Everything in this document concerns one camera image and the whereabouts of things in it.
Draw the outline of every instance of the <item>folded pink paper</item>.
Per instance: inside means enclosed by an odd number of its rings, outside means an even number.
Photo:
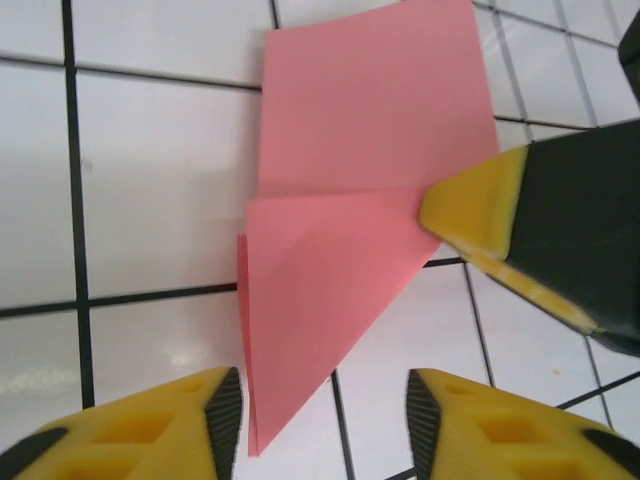
[[[263,90],[238,264],[251,454],[437,248],[424,188],[498,152],[469,0],[269,32]]]
[[[422,193],[250,202],[249,363],[257,452],[439,245],[416,222]]]

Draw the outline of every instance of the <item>black grout line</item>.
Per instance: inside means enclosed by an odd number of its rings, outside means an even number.
[[[437,260],[429,260],[422,268],[444,267],[448,265],[459,265],[461,263],[465,263],[465,261],[460,257],[439,258]],[[93,297],[88,299],[88,303],[90,308],[99,308],[131,303],[152,302],[156,300],[193,297],[198,295],[215,295],[217,293],[235,292],[237,290],[238,284],[234,282],[218,285],[204,285],[201,287],[186,287],[171,290],[154,290],[150,292]],[[0,308],[0,320],[46,313],[65,312],[75,310],[76,308],[78,308],[78,302],[73,300]]]
[[[235,292],[237,290],[237,283],[223,283],[221,285],[206,285],[203,287],[178,288],[175,290],[159,290],[155,292],[96,297],[89,299],[89,306],[91,308],[110,307],[114,305],[126,305],[129,303],[152,302],[156,300],[167,300],[194,297],[198,295]]]
[[[525,134],[527,136],[527,140],[529,142],[533,142],[533,131],[531,130],[531,125],[526,123],[529,118],[527,114],[527,107],[524,103],[524,96],[522,95],[522,89],[520,88],[520,83],[518,82],[518,76],[516,74],[515,66],[513,65],[513,58],[511,57],[511,52],[509,50],[509,43],[507,42],[507,36],[504,33],[504,26],[502,24],[502,18],[500,17],[500,12],[498,10],[493,10],[493,28],[496,31],[496,35],[498,36],[498,41],[500,43],[500,51],[502,53],[502,58],[504,60],[505,67],[507,69],[507,75],[509,76],[509,82],[511,83],[511,89],[513,90],[513,94],[516,98],[516,104],[518,105],[518,112],[520,116],[525,120]]]
[[[601,40],[599,38],[591,37],[589,35],[584,35],[582,33],[570,31],[568,29],[568,27],[566,27],[566,26],[560,26],[559,27],[557,25],[553,25],[553,24],[550,24],[550,23],[541,22],[540,20],[536,20],[536,19],[533,19],[533,18],[530,18],[530,17],[524,17],[522,15],[518,15],[517,13],[513,13],[513,12],[510,12],[508,10],[504,10],[502,8],[498,8],[498,7],[494,6],[494,5],[484,5],[484,4],[478,3],[478,2],[472,2],[472,3],[473,3],[473,5],[475,7],[477,7],[480,10],[487,10],[487,11],[490,11],[490,12],[499,13],[500,15],[502,15],[502,16],[504,16],[506,18],[509,18],[511,20],[516,20],[516,21],[519,21],[519,22],[522,22],[522,23],[528,23],[529,25],[534,25],[536,27],[540,27],[540,28],[543,28],[545,30],[550,30],[550,31],[556,32],[556,33],[565,33],[565,34],[571,35],[573,37],[580,38],[581,40],[584,40],[586,42],[595,43],[595,44],[603,46],[603,47],[608,47],[608,48],[613,48],[613,49],[617,49],[618,48],[617,45],[615,45],[613,43],[610,43],[610,42],[607,42],[605,40]]]
[[[42,69],[62,69],[65,68],[64,63],[50,60],[43,60],[33,57],[21,57],[5,55],[0,53],[0,64],[6,63],[17,67],[42,68]],[[75,71],[91,75],[103,75],[111,77],[122,77],[129,79],[150,80],[153,82],[165,83],[181,83],[185,85],[194,85],[202,87],[228,88],[234,90],[246,90],[250,92],[261,92],[260,85],[251,85],[240,82],[226,82],[222,80],[214,80],[210,78],[194,77],[188,75],[172,75],[160,72],[149,72],[144,70],[135,70],[128,68],[108,67],[91,64],[75,63]]]
[[[269,0],[271,8],[271,23],[276,30],[280,28],[280,15],[278,10],[278,0]]]
[[[480,321],[480,312],[478,310],[478,304],[476,302],[476,295],[473,291],[473,283],[471,282],[471,275],[469,275],[469,266],[466,263],[462,264],[462,270],[464,271],[464,279],[467,284],[467,292],[469,293],[469,300],[471,301],[471,308],[473,310],[473,319],[476,323],[476,329],[478,331],[478,340],[480,341],[480,348],[482,349],[482,356],[484,358],[484,367],[487,371],[487,378],[489,379],[489,385],[496,386],[496,382],[493,377],[493,369],[491,368],[491,359],[489,358],[489,349],[487,348],[487,342],[484,337],[484,330],[482,329],[482,322]]]
[[[567,29],[569,24],[567,22],[567,16],[565,15],[564,8],[562,7],[562,2],[560,0],[554,0],[554,5],[556,8],[556,11],[558,12],[560,23],[565,27],[565,29]],[[591,122],[591,126],[596,127],[598,125],[598,120],[596,118],[596,111],[593,108],[593,103],[591,102],[591,97],[589,96],[587,82],[584,78],[582,67],[580,66],[580,59],[578,58],[578,51],[576,50],[575,42],[573,41],[573,38],[568,32],[565,35],[565,42],[567,44],[567,49],[569,51],[569,59],[571,60],[571,65],[573,66],[573,74],[575,75],[576,80],[578,82],[578,87],[580,88],[580,95],[582,96],[582,102],[584,103],[584,106],[587,109],[587,115],[589,116],[589,121]]]
[[[9,307],[0,309],[0,320],[31,315],[43,315],[47,313],[68,312],[70,310],[75,310],[76,308],[77,303],[75,300],[70,300],[68,302],[45,303],[40,305]]]
[[[600,373],[598,372],[596,359],[593,356],[593,349],[591,348],[591,343],[589,342],[589,339],[587,337],[584,337],[584,345],[585,345],[585,348],[587,349],[587,354],[589,355],[589,363],[591,364],[591,371],[593,372],[593,377],[596,380],[596,385],[598,385],[598,388],[602,388],[602,382],[600,381]],[[611,415],[609,414],[609,406],[607,405],[607,399],[604,398],[604,394],[602,393],[600,394],[600,403],[602,403],[602,408],[604,410],[604,416],[607,419],[607,424],[609,424],[609,427],[611,428],[611,430],[614,430],[613,422],[611,421]]]
[[[191,77],[185,75],[169,75],[164,73],[146,72],[143,70],[133,70],[126,68],[100,67],[97,65],[78,64],[77,71],[85,74],[123,77],[139,80],[151,80],[153,82],[182,83],[186,85],[202,87],[229,88],[234,90],[247,90],[250,92],[260,92],[262,87],[238,82],[225,82],[221,80],[211,80],[201,77]]]
[[[342,456],[344,457],[344,467],[347,473],[347,480],[355,480],[356,472],[353,468],[353,458],[351,456],[351,446],[349,445],[349,433],[347,432],[347,422],[342,403],[342,393],[340,391],[340,380],[338,371],[331,374],[331,386],[333,387],[333,399],[336,405],[336,416],[338,417],[338,428],[340,429],[340,443],[342,444]]]
[[[36,57],[15,57],[0,52],[0,64],[3,63],[16,67],[27,68],[42,68],[52,70],[60,70],[64,68],[64,63],[62,62],[54,62],[52,60],[45,60]]]
[[[606,393],[609,390],[613,390],[614,388],[618,388],[637,378],[640,378],[640,371],[627,375],[626,377],[622,377],[616,380],[615,382],[607,383],[606,385],[596,388],[595,390],[591,390],[587,393],[583,393],[582,395],[578,395],[577,397],[572,398],[571,400],[567,400],[566,402],[561,403],[556,408],[559,408],[561,410],[566,410],[568,408],[575,407],[576,405],[586,402],[587,400],[591,400],[592,398],[597,397],[598,395]]]
[[[437,260],[429,260],[422,268],[446,267],[447,265],[459,265],[466,263],[460,257],[438,258]]]
[[[567,130],[580,130],[583,132],[587,130],[593,130],[593,127],[569,125],[566,123],[558,123],[558,122],[547,122],[545,120],[531,120],[530,118],[524,119],[524,118],[517,118],[517,117],[509,117],[506,115],[494,115],[494,118],[500,122],[524,123],[524,124],[536,125],[540,127],[564,128]]]
[[[64,38],[64,70],[67,93],[67,128],[69,136],[69,171],[71,183],[71,217],[78,308],[78,346],[80,355],[80,385],[82,408],[95,405],[93,359],[91,356],[91,319],[89,313],[89,283],[87,251],[84,235],[82,200],[82,170],[80,166],[80,127],[76,90],[76,66],[73,44],[72,0],[62,0],[62,31]]]
[[[409,480],[410,478],[415,478],[416,469],[410,468],[409,470],[405,470],[404,472],[396,473],[395,475],[386,478],[385,480]]]

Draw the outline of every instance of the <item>yellow plastic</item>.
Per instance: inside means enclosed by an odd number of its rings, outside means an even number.
[[[634,479],[581,433],[613,433],[604,425],[437,370],[418,373],[441,408],[432,480]]]
[[[527,147],[509,150],[430,188],[420,223],[463,252],[509,253]]]
[[[204,407],[228,371],[206,370],[42,427],[69,433],[16,480],[216,480]]]
[[[580,307],[502,262],[509,254],[527,147],[509,150],[432,187],[420,223],[462,257],[584,334],[602,331]]]
[[[506,285],[534,305],[539,305],[556,318],[572,325],[583,334],[590,335],[603,331],[580,307],[509,265],[479,251],[468,256],[463,253],[462,256],[498,282]]]

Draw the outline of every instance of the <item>white tiled surface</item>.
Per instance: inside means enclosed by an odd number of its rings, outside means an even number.
[[[593,357],[603,385],[620,380],[626,375],[640,371],[640,358],[612,352],[596,342],[591,342]]]
[[[640,0],[611,0],[625,19]],[[391,0],[278,0],[283,25],[302,25]],[[549,0],[499,7],[557,23]],[[565,2],[569,24],[607,41],[595,3]],[[0,54],[59,61],[59,2],[4,2]],[[78,62],[258,85],[267,0],[73,3]],[[495,113],[521,112],[486,9],[476,9]],[[563,34],[502,18],[529,118],[589,126]],[[574,39],[599,123],[637,115],[615,53]],[[0,65],[0,314],[75,296],[66,98],[61,69]],[[91,296],[235,281],[235,235],[255,176],[259,93],[78,76],[80,140]],[[570,133],[497,122],[500,146]],[[444,246],[434,258],[455,256]],[[584,340],[471,269],[499,387],[556,405],[596,388]],[[92,309],[99,403],[203,368],[243,365],[234,293]],[[74,312],[0,321],[0,449],[80,408]],[[640,371],[640,360],[593,344],[602,384]],[[487,381],[463,267],[421,271],[339,367],[356,478],[411,466],[403,418],[410,367]],[[640,440],[640,380],[605,394],[614,426]],[[604,422],[599,397],[570,409]],[[323,385],[260,459],[246,457],[246,417],[236,476],[345,478],[331,384]]]
[[[356,477],[382,479],[411,467],[410,368],[487,382],[466,288],[461,265],[421,271],[338,368]]]
[[[264,0],[75,0],[76,60],[258,84]]]
[[[242,365],[238,318],[235,293],[93,309],[96,404],[213,366]]]
[[[607,416],[604,413],[604,407],[602,406],[602,400],[600,397],[595,397],[587,400],[586,402],[579,403],[575,407],[567,409],[567,412],[607,425]]]
[[[575,133],[577,130],[569,130],[567,128],[543,127],[540,125],[531,126],[531,134],[535,141],[546,140],[547,138],[562,137]]]
[[[496,127],[498,129],[498,143],[502,152],[529,143],[526,127],[521,123],[496,122]]]
[[[496,7],[522,17],[560,26],[555,0],[496,0]]]
[[[89,290],[236,280],[260,96],[81,75]]]
[[[96,403],[214,366],[242,368],[237,304],[235,293],[223,293],[94,309],[91,326]],[[246,385],[244,395],[248,396]],[[301,478],[344,477],[329,383],[316,392],[258,459],[246,455],[247,414],[245,410],[234,478],[286,478],[292,464]],[[304,445],[299,431],[307,429],[315,432],[314,441]]]
[[[489,78],[493,111],[496,115],[519,117],[518,104],[500,48],[493,16],[490,12],[481,9],[476,9],[475,13],[485,69]]]
[[[605,42],[617,41],[604,0],[560,0],[560,2],[570,31]]]
[[[2,0],[0,2],[0,54],[13,53],[61,60],[60,2]]]
[[[640,398],[640,379],[611,390],[604,396],[616,431],[640,445],[640,415],[637,404]]]
[[[400,0],[279,0],[281,27],[299,27],[334,20]]]
[[[611,0],[615,19],[618,22],[620,33],[629,27],[629,24],[640,10],[640,1],[638,0]]]
[[[498,388],[549,405],[597,388],[582,336],[469,270]]]
[[[0,322],[0,451],[82,408],[76,314]]]
[[[502,25],[528,116],[588,126],[565,36],[507,18]]]
[[[640,116],[616,51],[579,38],[574,44],[598,125]]]
[[[64,88],[0,65],[0,308],[75,298]]]

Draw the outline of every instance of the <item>tile floor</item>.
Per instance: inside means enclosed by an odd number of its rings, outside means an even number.
[[[264,32],[389,3],[0,3],[0,450],[83,405],[242,365],[234,248]],[[640,114],[615,51],[640,0],[474,8],[503,149]],[[411,478],[410,367],[493,382],[640,442],[640,360],[442,261],[454,256],[438,251],[261,458],[246,457],[243,429],[236,478]]]

